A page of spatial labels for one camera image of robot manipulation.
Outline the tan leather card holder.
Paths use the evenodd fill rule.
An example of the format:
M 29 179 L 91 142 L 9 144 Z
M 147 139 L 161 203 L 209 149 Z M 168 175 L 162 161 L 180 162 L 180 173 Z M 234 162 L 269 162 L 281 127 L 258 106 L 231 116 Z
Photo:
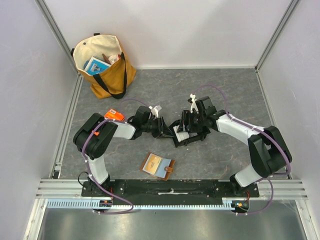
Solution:
M 145 159 L 144 159 L 144 161 L 143 161 L 143 163 L 142 163 L 142 165 L 140 167 L 140 170 L 142 172 L 145 172 L 145 171 L 143 171 L 143 166 L 144 166 L 144 163 L 146 162 L 147 157 L 148 157 L 149 154 L 154 154 L 154 153 L 149 152 L 146 155 L 146 157 L 145 157 Z M 162 157 L 162 162 L 160 163 L 160 165 L 159 165 L 159 167 L 158 167 L 158 169 L 157 169 L 155 174 L 150 174 L 148 172 L 145 172 L 145 173 L 147 173 L 150 176 L 153 176 L 153 177 L 155 177 L 157 179 L 160 179 L 160 180 L 163 180 L 163 181 L 167 181 L 169 179 L 170 175 L 174 171 L 174 165 L 175 165 L 175 160 L 174 159 L 168 159 L 168 158 L 163 158 Z

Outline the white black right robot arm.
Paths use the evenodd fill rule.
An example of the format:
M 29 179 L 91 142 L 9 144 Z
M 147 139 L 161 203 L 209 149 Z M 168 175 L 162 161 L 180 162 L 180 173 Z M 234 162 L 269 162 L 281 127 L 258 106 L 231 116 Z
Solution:
M 176 147 L 203 141 L 210 130 L 227 134 L 248 146 L 250 164 L 230 177 L 229 191 L 233 196 L 242 196 L 249 185 L 291 163 L 290 151 L 277 127 L 254 126 L 224 109 L 217 110 L 208 96 L 197 99 L 191 94 L 188 102 L 190 109 L 183 110 L 181 119 L 171 126 Z

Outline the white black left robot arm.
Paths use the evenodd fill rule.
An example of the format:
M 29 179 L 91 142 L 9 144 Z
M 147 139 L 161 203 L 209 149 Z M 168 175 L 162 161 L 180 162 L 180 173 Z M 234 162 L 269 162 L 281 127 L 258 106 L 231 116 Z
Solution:
M 160 106 L 140 106 L 127 121 L 93 113 L 76 132 L 73 143 L 85 159 L 88 176 L 94 182 L 92 190 L 98 196 L 110 192 L 110 176 L 103 155 L 113 138 L 135 140 L 142 133 L 150 133 L 154 138 L 174 137 L 164 118 L 157 113 L 160 109 Z

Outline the black card box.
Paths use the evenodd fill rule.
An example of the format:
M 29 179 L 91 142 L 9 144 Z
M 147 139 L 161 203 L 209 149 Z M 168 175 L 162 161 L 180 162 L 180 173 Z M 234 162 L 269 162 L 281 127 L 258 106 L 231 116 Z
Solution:
M 176 148 L 181 147 L 181 146 L 187 146 L 188 144 L 196 142 L 196 141 L 203 141 L 203 140 L 206 139 L 207 135 L 211 133 L 209 128 L 203 127 L 201 132 L 188 133 L 189 134 L 189 138 L 188 139 L 186 139 L 186 140 L 184 140 L 182 142 L 178 142 L 173 127 L 174 126 L 179 126 L 179 123 L 180 123 L 180 121 L 176 120 L 168 127 L 171 130 L 171 132 L 173 133 L 172 140 L 173 140 L 173 143 L 174 143 Z

